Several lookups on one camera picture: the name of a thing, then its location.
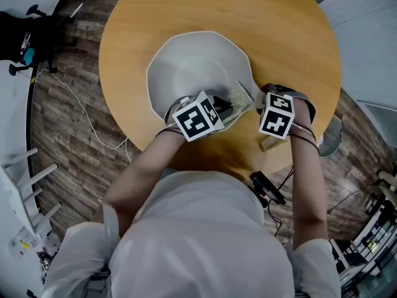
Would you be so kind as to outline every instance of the sleeve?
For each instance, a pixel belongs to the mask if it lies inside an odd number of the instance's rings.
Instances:
[[[86,222],[68,229],[58,254],[47,272],[42,298],[69,297],[104,267],[105,227]]]
[[[341,282],[327,240],[310,240],[295,251],[288,251],[288,257],[297,292],[310,298],[341,298]]]

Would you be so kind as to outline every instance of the white cube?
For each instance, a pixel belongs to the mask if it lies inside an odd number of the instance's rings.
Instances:
[[[204,91],[181,100],[180,108],[172,116],[188,142],[225,127]]]
[[[295,118],[293,98],[267,93],[265,107],[261,114],[260,133],[285,139]]]

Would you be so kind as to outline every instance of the floor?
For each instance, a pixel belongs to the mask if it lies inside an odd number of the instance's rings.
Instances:
[[[98,71],[100,39],[105,23],[118,0],[68,0],[61,13],[70,14],[81,2],[83,8],[68,26],[66,38],[77,38],[75,48],[65,48],[55,63],[56,74],[80,97],[98,136],[106,144],[116,147],[125,139],[109,112],[102,94]],[[32,99],[31,146],[39,153],[32,160],[34,173],[53,162],[58,169],[40,181],[43,192],[38,197],[40,208],[47,212],[57,203],[62,208],[51,220],[61,235],[67,228],[90,220],[110,184],[128,164],[125,146],[111,150],[96,139],[87,117],[70,91],[52,75],[44,71],[36,80]],[[322,160],[328,207],[336,205],[349,193],[354,194],[334,209],[328,217],[329,236],[350,240],[367,220],[364,205],[368,195],[376,191],[370,186],[376,171],[391,171],[394,152],[381,139],[368,119],[343,91],[336,113],[342,120],[342,144],[332,157]],[[128,142],[133,159],[139,150]],[[281,183],[290,168],[273,174],[270,180]],[[272,213],[283,221],[277,237],[284,241],[292,232],[292,180],[282,189],[287,204],[273,206]],[[270,233],[275,225],[268,219]]]

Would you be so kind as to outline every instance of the black chair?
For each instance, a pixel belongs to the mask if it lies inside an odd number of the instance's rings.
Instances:
[[[38,63],[48,60],[48,69],[51,73],[56,73],[53,67],[53,52],[57,45],[74,47],[76,41],[71,43],[61,43],[60,35],[68,22],[73,19],[67,17],[61,20],[56,14],[46,15],[37,9],[38,5],[30,7],[26,15],[38,14],[37,18],[20,19],[10,16],[5,12],[0,12],[0,60],[10,60],[14,63],[21,63],[25,66],[9,66],[9,73],[13,76],[18,71],[24,71],[30,67],[35,67]],[[29,66],[24,61],[24,55],[28,48],[22,49],[25,38],[29,36],[29,47],[35,50],[32,62]]]

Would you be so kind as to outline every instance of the person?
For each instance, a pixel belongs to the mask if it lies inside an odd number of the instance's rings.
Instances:
[[[294,98],[293,103],[295,123],[310,129],[306,102]],[[302,129],[292,127],[290,133],[292,248],[286,251],[264,230],[261,203],[237,179],[213,171],[181,171],[159,181],[185,143],[183,135],[162,131],[104,197],[104,204],[117,214],[121,238],[107,266],[106,294],[113,298],[340,297],[316,142]],[[109,249],[104,235],[102,209],[92,222],[68,229],[48,271],[43,298],[81,297],[88,279],[92,281],[106,267]]]

